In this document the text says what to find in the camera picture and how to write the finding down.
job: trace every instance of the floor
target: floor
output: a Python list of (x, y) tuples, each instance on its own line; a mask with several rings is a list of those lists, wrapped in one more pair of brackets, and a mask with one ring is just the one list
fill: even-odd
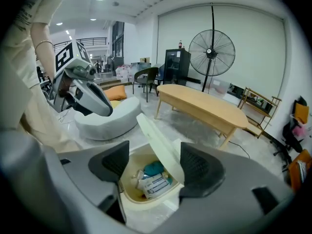
[[(142, 112), (148, 118), (153, 119), (156, 126), (162, 130), (163, 134), (169, 140), (173, 141), (179, 138), (182, 141), (199, 143), (204, 146), (215, 148), (223, 142), (224, 137), (219, 138), (219, 133), (217, 131), (184, 113), (176, 110), (172, 111), (171, 106), (166, 103), (161, 104), (158, 118), (157, 120), (154, 120), (154, 114), (158, 102), (158, 97), (156, 96), (154, 89), (148, 96), (148, 103), (146, 102), (146, 93), (144, 94), (143, 89), (138, 88), (138, 85), (135, 86), (134, 95), (132, 94), (132, 85), (126, 86), (125, 91), (128, 97), (136, 96), (140, 100)], [(90, 148), (105, 143), (123, 140), (129, 140), (130, 148), (134, 148), (141, 145), (143, 142), (147, 142), (138, 125), (126, 134), (109, 141), (86, 139), (79, 134), (79, 130), (75, 126), (74, 115), (75, 111), (70, 109), (56, 116), (62, 124), (62, 127), (83, 148)], [(276, 148), (270, 144), (270, 141), (266, 137), (261, 136), (257, 139), (248, 132), (238, 129), (232, 137), (231, 142), (241, 145), (242, 148), (244, 148), (244, 150), (249, 154), (251, 159), (260, 163), (272, 174), (283, 180), (283, 162), (279, 156), (273, 156), (273, 153), (276, 152)], [(224, 151), (248, 157), (248, 155), (239, 146), (232, 143), (228, 143)], [(161, 204), (152, 210), (142, 212), (132, 212), (126, 210), (127, 226), (143, 233), (148, 233), (165, 221), (173, 212), (174, 210), (170, 209), (168, 205), (165, 204)]]

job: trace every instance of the bin lid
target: bin lid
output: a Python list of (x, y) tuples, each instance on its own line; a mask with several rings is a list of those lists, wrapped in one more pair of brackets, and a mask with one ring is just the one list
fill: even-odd
[(144, 114), (139, 114), (136, 119), (159, 161), (170, 175), (183, 185), (184, 172), (180, 165), (180, 152), (175, 149), (174, 144), (161, 133), (152, 120)]

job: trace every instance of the bracelet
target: bracelet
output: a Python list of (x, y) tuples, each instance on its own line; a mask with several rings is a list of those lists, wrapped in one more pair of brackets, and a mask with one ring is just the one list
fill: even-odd
[(44, 43), (44, 42), (48, 42), (48, 43), (52, 44), (52, 46), (53, 46), (53, 43), (52, 43), (51, 41), (49, 41), (49, 40), (41, 41), (41, 42), (39, 42), (38, 45), (36, 46), (36, 48), (35, 48), (35, 53), (36, 53), (36, 50), (37, 50), (37, 48), (39, 47), (39, 45), (42, 44), (42, 43)]

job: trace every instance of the box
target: box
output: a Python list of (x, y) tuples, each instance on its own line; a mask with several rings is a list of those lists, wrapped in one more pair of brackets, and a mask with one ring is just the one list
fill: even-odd
[(230, 85), (229, 82), (215, 77), (208, 77), (204, 92), (209, 91), (210, 95), (223, 98), (227, 94)]
[(151, 67), (149, 62), (132, 62), (131, 65), (133, 70), (136, 70), (136, 72)]
[(140, 62), (150, 62), (150, 58), (149, 57), (140, 58)]

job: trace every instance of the beverage cooler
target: beverage cooler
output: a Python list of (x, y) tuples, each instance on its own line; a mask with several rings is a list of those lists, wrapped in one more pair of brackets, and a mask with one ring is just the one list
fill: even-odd
[(185, 49), (166, 50), (164, 84), (186, 85), (191, 54)]

